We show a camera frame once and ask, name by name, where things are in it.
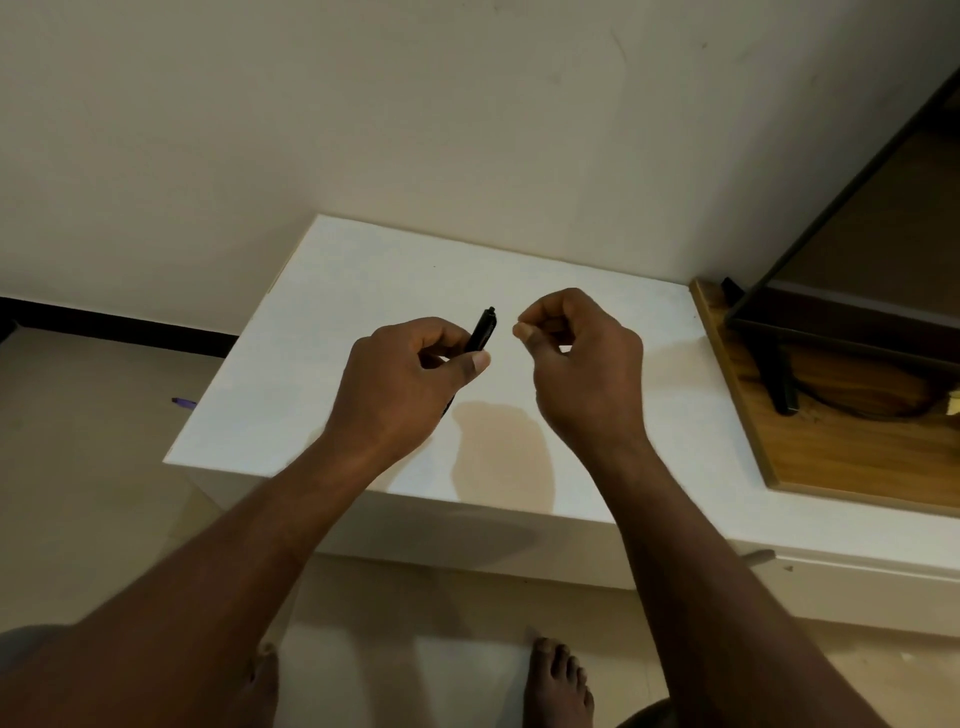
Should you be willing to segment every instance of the hand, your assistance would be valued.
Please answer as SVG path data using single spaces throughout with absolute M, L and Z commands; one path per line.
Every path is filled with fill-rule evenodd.
M 490 364 L 487 352 L 463 353 L 469 338 L 448 321 L 428 318 L 359 339 L 318 447 L 362 463 L 369 479 L 413 452 L 450 399 Z
M 588 469 L 648 445 L 643 342 L 590 296 L 579 288 L 544 296 L 519 315 L 514 336 L 534 358 L 540 412 Z

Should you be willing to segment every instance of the black pen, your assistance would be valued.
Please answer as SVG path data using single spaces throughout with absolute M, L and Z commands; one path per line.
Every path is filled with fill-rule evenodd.
M 490 341 L 491 334 L 493 334 L 495 328 L 496 311 L 494 311 L 493 306 L 491 306 L 481 314 L 480 321 L 477 322 L 473 333 L 467 341 L 467 345 L 464 347 L 464 353 L 481 352 L 483 348 L 487 346 L 487 342 Z M 452 397 L 446 404 L 446 407 L 444 407 L 444 412 L 441 414 L 441 417 L 446 414 L 446 410 L 450 408 L 451 404 L 453 404 Z

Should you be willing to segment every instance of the beige floor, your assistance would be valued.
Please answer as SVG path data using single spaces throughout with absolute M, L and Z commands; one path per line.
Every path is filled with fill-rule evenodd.
M 170 398 L 218 365 L 29 329 L 0 345 L 0 630 L 81 618 L 217 517 L 160 459 L 188 415 Z M 318 556 L 290 601 L 279 726 L 518 725 L 537 633 L 582 658 L 598 726 L 666 695 L 630 593 Z M 807 626 L 894 725 L 960 721 L 960 641 Z

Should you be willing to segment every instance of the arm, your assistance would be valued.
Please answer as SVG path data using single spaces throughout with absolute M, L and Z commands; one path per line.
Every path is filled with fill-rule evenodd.
M 534 303 L 514 334 L 533 355 L 540 411 L 619 526 L 680 723 L 885 725 L 654 452 L 640 338 L 577 289 Z
M 440 319 L 350 353 L 324 433 L 205 532 L 0 678 L 9 728 L 210 725 L 314 548 L 490 363 Z M 452 356 L 444 362 L 440 356 Z

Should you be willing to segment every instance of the white cabinet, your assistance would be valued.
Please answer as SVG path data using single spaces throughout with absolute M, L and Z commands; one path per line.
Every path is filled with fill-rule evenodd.
M 319 217 L 254 313 L 166 462 L 231 505 L 323 427 L 352 342 L 496 307 L 491 367 L 430 439 L 384 473 L 320 550 L 622 589 L 610 512 L 537 410 L 516 315 L 558 288 L 588 291 L 644 339 L 644 416 L 660 456 L 803 617 L 960 635 L 960 520 L 775 493 L 763 485 L 686 288 Z

